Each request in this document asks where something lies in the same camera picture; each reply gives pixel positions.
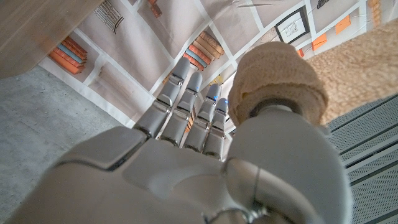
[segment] robotic hand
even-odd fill
[[[181,59],[132,129],[117,127],[62,156],[8,223],[348,223],[349,190],[318,127],[284,105],[257,107],[221,162],[226,99],[212,85],[185,142],[202,81]]]

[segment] fluffy fabric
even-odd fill
[[[398,20],[307,61],[325,84],[329,103],[321,123],[398,92]]]
[[[313,124],[319,124],[326,109],[322,82],[289,44],[268,42],[242,58],[228,96],[229,115],[239,125],[258,103],[269,99],[295,102]]]
[[[239,126],[261,101],[282,98],[296,102],[311,123],[326,124],[397,93],[397,27],[394,20],[308,61],[285,43],[256,47],[238,65],[228,96],[231,119]]]

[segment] picture frame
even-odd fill
[[[310,32],[304,7],[297,9],[275,25],[280,41],[291,44]]]

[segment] gray floor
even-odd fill
[[[0,223],[63,153],[120,125],[41,67],[0,80]]]

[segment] shelf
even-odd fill
[[[214,75],[219,70],[219,68],[221,68],[226,62],[228,62],[228,57],[226,56],[226,54],[224,54],[219,59],[215,59],[214,61],[212,61],[204,69],[204,71],[199,71],[203,77],[203,81],[206,81],[207,79],[211,78],[211,76]]]
[[[238,8],[235,4],[230,4],[224,8],[222,14],[212,19],[232,55],[260,33],[249,7]]]
[[[150,90],[170,60],[153,31],[138,19],[140,16],[133,16],[120,1],[112,4],[124,17],[116,34],[92,13],[79,25],[80,35],[85,35],[85,41]]]
[[[358,0],[329,0],[319,9],[317,9],[318,0],[310,0],[310,2],[315,32],[317,33],[317,36],[313,39],[325,33],[329,27],[333,27],[359,7]]]
[[[135,122],[154,100],[110,63],[104,65],[99,77],[88,87]]]
[[[147,1],[141,4],[138,13],[154,31],[172,58],[176,58],[184,43],[205,20],[191,1],[157,1],[157,5],[162,11],[159,18],[153,15]]]
[[[301,47],[307,45],[308,43],[310,44],[311,41],[311,34],[307,33],[295,40],[291,45],[295,47],[297,50],[300,49]]]
[[[302,47],[302,49],[303,49],[303,53],[304,53],[304,57],[303,57],[304,60],[311,58],[315,55],[312,50],[312,44],[308,44],[308,45]]]
[[[98,58],[99,53],[93,49],[89,44],[87,44],[84,40],[82,40],[77,34],[72,32],[70,35],[70,38],[72,38],[80,47],[85,49],[87,51],[87,61],[85,63],[85,68],[83,71],[79,74],[72,75],[75,77],[77,80],[84,82],[88,75],[91,73],[91,71],[94,69],[94,64],[95,60]]]

